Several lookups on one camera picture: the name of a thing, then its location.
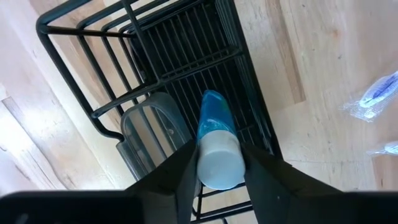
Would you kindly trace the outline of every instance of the gray plastic container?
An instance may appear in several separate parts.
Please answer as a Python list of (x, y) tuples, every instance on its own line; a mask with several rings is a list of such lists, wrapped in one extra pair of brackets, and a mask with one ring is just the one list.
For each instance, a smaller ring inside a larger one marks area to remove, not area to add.
[(192, 136), (173, 98), (151, 94), (121, 119), (125, 140), (116, 147), (136, 180), (154, 170)]

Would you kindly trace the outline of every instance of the wooden floor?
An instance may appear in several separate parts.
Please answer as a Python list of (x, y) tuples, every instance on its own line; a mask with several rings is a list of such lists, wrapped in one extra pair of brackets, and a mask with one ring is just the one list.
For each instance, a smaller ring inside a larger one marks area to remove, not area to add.
[[(114, 1), (92, 1), (55, 23), (76, 26)], [(97, 133), (37, 38), (36, 19), (61, 2), (0, 1), (1, 195), (33, 189), (123, 189), (134, 183), (117, 142)], [(398, 1), (235, 3), (285, 160), (341, 190), (398, 190), (398, 158), (366, 154), (398, 140), (398, 101), (373, 123), (341, 110), (379, 77), (398, 70)], [(90, 28), (98, 29), (121, 14)], [(76, 38), (53, 41), (92, 107), (108, 102)], [(116, 94), (123, 94), (101, 39), (88, 42)], [(132, 77), (121, 49), (116, 54)], [(129, 81), (137, 86), (136, 80)], [(119, 129), (114, 111), (102, 121), (109, 129)], [(245, 189), (219, 195), (204, 201), (205, 211), (247, 198)], [(229, 221), (256, 222), (252, 213)]]

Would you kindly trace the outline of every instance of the black wire basket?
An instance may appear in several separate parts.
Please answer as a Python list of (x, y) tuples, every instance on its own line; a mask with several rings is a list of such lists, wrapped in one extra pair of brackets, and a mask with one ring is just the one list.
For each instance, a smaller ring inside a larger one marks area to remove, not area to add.
[[(216, 90), (228, 101), (234, 115), (238, 139), (267, 149), (276, 158), (282, 159), (233, 0), (180, 0), (140, 19), (136, 16), (161, 6), (168, 0), (155, 0), (135, 10), (132, 10), (131, 4), (137, 0), (122, 0), (88, 16), (75, 28), (49, 25), (87, 2), (89, 1), (70, 0), (46, 12), (37, 21), (37, 33), (85, 113), (102, 135), (120, 142), (126, 141), (123, 134), (106, 129), (99, 117), (115, 108), (122, 116), (123, 103), (132, 101), (138, 104), (138, 97), (160, 91), (168, 93), (177, 102), (190, 134), (196, 137), (202, 95), (205, 90)], [(121, 9), (125, 9), (127, 14), (105, 24), (100, 30), (87, 29)], [(109, 31), (126, 21), (129, 24), (118, 32)], [(90, 106), (50, 40), (50, 34), (77, 37), (109, 96), (109, 103), (96, 110)], [(102, 38), (109, 58), (126, 88), (125, 94), (116, 97), (90, 49), (86, 40), (88, 36)], [(134, 72), (139, 82), (138, 87), (130, 86), (124, 68), (109, 44), (109, 38), (119, 39), (130, 65), (128, 69)], [(128, 154), (121, 154), (128, 161)], [(244, 186), (242, 183), (234, 189)], [(225, 217), (252, 210), (251, 202), (248, 201), (202, 213), (203, 198), (222, 192), (224, 191), (216, 190), (204, 194), (203, 189), (200, 190), (197, 211), (193, 209), (192, 212), (196, 218), (192, 223), (217, 219), (227, 223)]]

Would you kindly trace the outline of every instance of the white cylindrical cap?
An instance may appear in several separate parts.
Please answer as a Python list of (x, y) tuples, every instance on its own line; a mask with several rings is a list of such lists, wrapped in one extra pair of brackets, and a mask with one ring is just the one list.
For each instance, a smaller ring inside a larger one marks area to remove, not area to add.
[(199, 140), (198, 178), (207, 187), (226, 190), (244, 180), (245, 166), (237, 137), (225, 130), (207, 133)]

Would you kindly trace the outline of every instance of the plastic bag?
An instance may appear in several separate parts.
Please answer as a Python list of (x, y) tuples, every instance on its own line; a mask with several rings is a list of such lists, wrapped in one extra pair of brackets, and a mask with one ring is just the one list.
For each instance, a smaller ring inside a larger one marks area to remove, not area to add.
[(368, 151), (366, 153), (371, 156), (378, 156), (381, 154), (398, 156), (398, 141), (387, 143), (376, 151)]
[(380, 78), (362, 96), (360, 100), (347, 103), (343, 109), (350, 115), (372, 122), (398, 93), (398, 71)]

